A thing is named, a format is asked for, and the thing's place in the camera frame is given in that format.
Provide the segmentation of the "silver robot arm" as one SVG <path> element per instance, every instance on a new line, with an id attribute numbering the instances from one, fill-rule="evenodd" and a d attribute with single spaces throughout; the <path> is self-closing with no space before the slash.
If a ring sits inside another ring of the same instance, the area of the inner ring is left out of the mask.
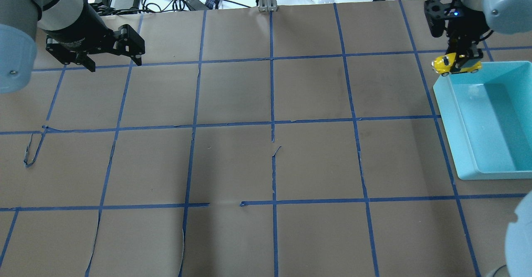
<path id="1" fill-rule="evenodd" d="M 484 54 L 479 43 L 493 33 L 531 30 L 531 0 L 425 0 L 424 15 L 433 37 L 447 37 L 444 55 L 432 62 L 446 76 L 476 73 Z"/>
<path id="2" fill-rule="evenodd" d="M 144 39 L 128 24 L 114 31 L 88 0 L 0 0 L 0 91 L 16 92 L 30 81 L 37 56 L 36 32 L 60 63 L 93 72 L 92 54 L 114 54 L 142 65 Z"/>

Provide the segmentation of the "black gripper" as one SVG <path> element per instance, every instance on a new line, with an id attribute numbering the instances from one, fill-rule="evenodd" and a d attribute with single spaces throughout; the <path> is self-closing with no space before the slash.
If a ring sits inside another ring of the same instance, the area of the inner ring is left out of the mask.
<path id="1" fill-rule="evenodd" d="M 460 53 L 466 53 L 467 68 L 484 58 L 477 45 L 490 37 L 491 30 L 481 11 L 467 7 L 462 0 L 425 0 L 424 16 L 432 37 L 447 37 L 445 65 L 462 68 Z"/>
<path id="2" fill-rule="evenodd" d="M 89 3 L 60 6 L 45 11 L 46 51 L 63 65 L 74 63 L 95 72 L 88 54 L 126 56 L 141 66 L 145 40 L 129 24 L 109 29 Z"/>

